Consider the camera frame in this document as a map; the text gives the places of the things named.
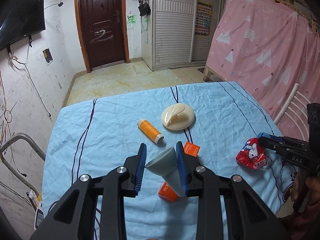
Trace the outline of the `person's right hand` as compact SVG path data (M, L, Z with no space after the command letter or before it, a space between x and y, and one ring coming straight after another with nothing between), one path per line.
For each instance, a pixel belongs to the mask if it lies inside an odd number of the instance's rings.
M306 186L312 190L312 194L309 200L309 205L315 205L317 202L319 202L320 199L320 181L319 177L308 177L305 181ZM299 195L299 175L296 175L293 189L291 193L291 200L293 202L296 202Z

